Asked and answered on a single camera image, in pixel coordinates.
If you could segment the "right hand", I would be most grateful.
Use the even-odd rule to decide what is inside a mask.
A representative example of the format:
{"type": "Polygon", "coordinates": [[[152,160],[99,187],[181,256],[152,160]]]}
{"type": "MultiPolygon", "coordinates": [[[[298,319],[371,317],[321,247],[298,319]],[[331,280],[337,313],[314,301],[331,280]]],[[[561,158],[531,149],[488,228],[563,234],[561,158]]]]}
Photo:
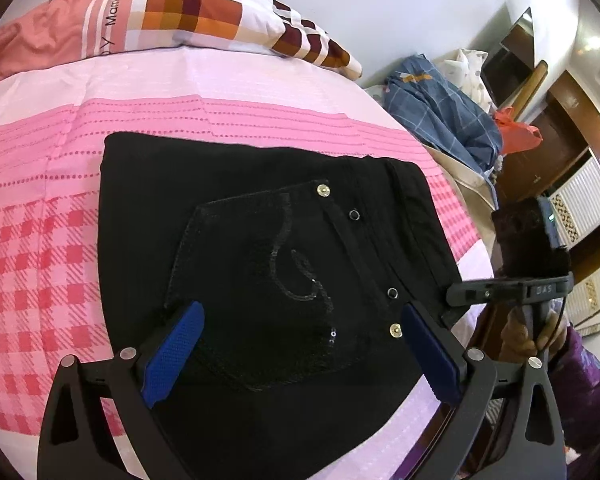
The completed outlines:
{"type": "Polygon", "coordinates": [[[539,336],[533,338],[520,309],[509,311],[507,322],[501,331],[501,350],[498,359],[507,363],[522,363],[532,356],[539,356],[546,349],[553,359],[562,350],[568,336],[569,321],[563,315],[550,311],[539,336]]]}

